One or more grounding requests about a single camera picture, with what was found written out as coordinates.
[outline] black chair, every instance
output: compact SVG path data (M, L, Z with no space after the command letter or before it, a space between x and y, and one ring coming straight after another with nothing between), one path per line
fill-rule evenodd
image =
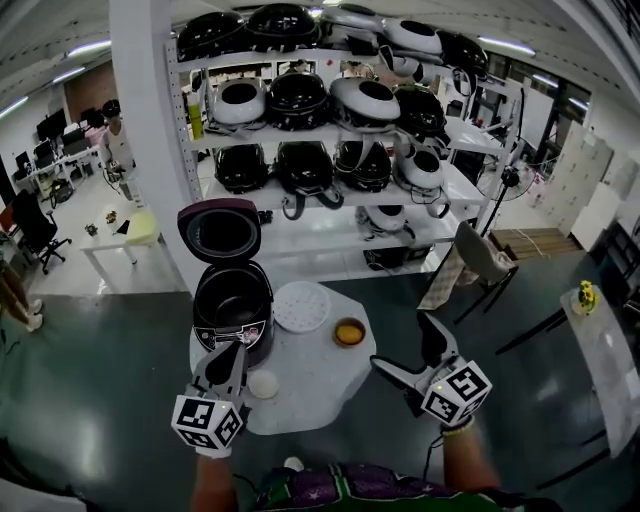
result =
M47 213L51 221L42 213L35 194L29 194L23 190L16 196L12 204L13 222L22 230L27 248L40 260L42 272L47 275L49 273L47 265L51 256L65 261L65 258L60 256L56 250L62 244L70 244L71 239L65 238L58 241L54 238L58 232L58 225L51 212Z

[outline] small table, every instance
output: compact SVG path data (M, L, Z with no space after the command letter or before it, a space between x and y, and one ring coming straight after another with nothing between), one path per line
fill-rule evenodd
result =
M275 325L271 354L256 369L269 370L278 378L280 390L268 400L243 391L251 408L247 428L254 434L273 435L322 428L332 423L342 406L364 383L376 353L376 342L364 307L326 288L331 300L329 318L315 331L293 334ZM365 339L353 348L339 347L332 339L336 322L344 317L360 320ZM208 352L193 331L189 340L189 363L194 371Z
M130 239L128 239L127 235L110 231L109 227L106 224L105 218L107 216L107 213L111 211L115 211L117 214L116 224L118 226L122 226L125 220L131 220L134 214L143 212L143 210L136 208L135 203L132 201L122 201L119 203L108 204L102 209L101 213L94 221L94 224L98 227L98 233L95 236L90 236L87 233L82 239L80 250L87 256L87 259L89 260L91 265L93 265L93 268L104 280L109 289L111 289L111 291L114 293L118 293L117 286L112 281L111 277L102 266L102 264L98 261L98 258L96 258L96 255L94 253L97 251L105 251L108 249L123 249L129 260L131 261L131 264L135 265L137 263L137 260L131 252L131 247L136 245L146 245L152 247L155 251L157 251L160 260L165 262L165 270L167 271L168 275L173 277L174 273L169 264L170 260L168 259L166 250L158 241L160 232L156 231L146 239L131 241Z
M562 307L558 311L496 352L496 355L503 354L530 340L542 330L551 331L568 320L598 395L606 430L583 444L606 434L609 449L578 468L540 484L538 489L555 485L609 454L617 457L640 427L640 379L631 351L602 291L597 286L593 288L600 296L600 302L590 315L580 316L573 311L571 297L576 290L571 290L560 297Z

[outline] metal shelf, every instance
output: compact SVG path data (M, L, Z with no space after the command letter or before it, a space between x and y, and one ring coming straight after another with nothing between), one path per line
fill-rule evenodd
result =
M186 62L178 62L174 64L173 70L177 72L188 72L194 69L215 69L224 68L227 66L239 66L242 64L259 64L267 62L282 62L282 61L296 61L296 60L333 60L344 61L352 60L358 62L364 62L367 64L382 64L382 59L378 55L353 55L351 52L343 50L325 50L322 48L315 48L311 50L295 50L289 53L282 52L238 52L228 53L226 55L220 55L218 57L211 57L205 59L196 59ZM453 73L451 69L443 66L434 66L436 74L445 77L452 77ZM517 94L517 84L510 84L503 82L499 78L491 77L490 80L478 80L478 85L484 89L498 92L505 96Z
M474 151L489 155L501 155L505 149L491 136L485 135L481 130L472 124L465 123L457 117L447 117L445 131L451 139L449 149ZM391 144L393 143L394 132L371 134L376 140ZM238 146L242 144L265 144L269 142L298 142L298 141L319 140L327 143L337 144L343 141L360 141L362 134L350 132L335 124L328 124L316 128L315 130L300 130L287 132L278 130L272 126L265 126L256 131L244 131L242 136L214 135L205 133L201 139L187 142L188 147L193 151L204 151L206 149Z
M312 50L296 50L289 53L282 52L239 52L228 53L226 55L220 55L219 57L211 57L208 59L189 60L186 62L178 62L175 65L176 71L184 72L191 71L193 69L215 69L224 68L227 66L239 66L242 64L258 64L261 62L281 62L281 61L296 61L296 60L354 60L358 62L367 62L371 64L377 64L380 62L380 57L377 55L354 56L351 52L340 50L323 50L315 48Z
M276 210L273 222L262 226L262 245L258 258L342 252L352 249L388 249L390 247L422 247L453 241L458 220L451 213L443 219L434 219L424 206L405 208L407 220L415 241L407 232L367 240L368 229L358 225L356 208L340 210L310 208L296 221L287 219L282 210Z
M393 133L373 134L376 140L391 144L393 142ZM268 142L299 142L299 141L323 141L337 144L338 142L348 140L362 140L362 134L350 132L335 124L328 124L316 128L315 130L299 130L295 132L287 132L278 130L273 126L265 126L254 132L245 131L242 137L234 137L229 135L214 135L205 133L204 137L189 142L189 147L194 151L202 151L211 148L239 146L242 144L265 144Z
M485 197L453 164L445 161L440 163L447 181L447 195L452 204L483 204ZM377 193L357 192L344 186L340 186L340 189L344 195L344 206L414 205L416 204L414 199L417 200L416 197L412 198L409 192L402 190L393 181L382 192ZM253 201L258 210L279 210L282 207L284 196L284 190L275 179L271 179L264 188L247 192L241 196L228 192L218 180L213 180L209 186L207 199L241 197ZM444 199L434 202L442 204ZM315 208L322 205L317 199L308 198L306 206Z
M256 261L260 263L274 286L292 280L343 281L346 279L366 279L435 272L442 261L442 256L438 254L437 247L423 260L408 261L400 268L387 271L382 269L378 271L371 270L367 266L361 250L300 254L277 259L262 259L258 256Z

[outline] standing fan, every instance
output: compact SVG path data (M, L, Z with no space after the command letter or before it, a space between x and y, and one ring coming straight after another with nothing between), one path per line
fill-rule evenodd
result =
M491 217L489 217L489 221L486 223L484 230L482 231L482 236L485 235L493 218L496 216L498 212L498 208L500 208L500 204L502 201L511 201L520 197L524 194L529 187L533 184L535 180L536 173L533 169L529 169L527 167L523 169L517 169L513 166L513 163L520 158L522 151L524 149L524 145L526 144L524 139L520 139L515 149L509 154L509 158L507 159L507 164L504 167L504 171L502 176L500 177L502 181L502 185L499 186L493 193L493 197L491 198L493 201L496 201L496 205L491 212ZM477 188L485 197L489 194L489 188L491 187L491 183L496 174L497 166L492 165L488 166L488 169L485 169L484 172L478 178Z

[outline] person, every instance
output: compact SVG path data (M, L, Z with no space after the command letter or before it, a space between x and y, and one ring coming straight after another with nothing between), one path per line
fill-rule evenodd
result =
M116 168L121 175L120 189L128 201L133 201L137 192L135 185L136 162L133 159L127 133L120 117L120 102L109 100L102 107L107 120L107 130L100 138L100 154L107 168Z
M42 301L36 299L33 304L27 301L27 294L22 287L20 278L4 261L0 250L0 304L2 308L24 325L28 332L33 332L42 326Z
M473 416L461 424L442 427L445 486L366 464L338 464L304 470L301 461L287 459L265 480L254 510L420 510L553 512L560 508L546 499L526 499L500 490L500 479L486 460ZM225 454L196 450L197 476L193 512L238 510L233 471Z

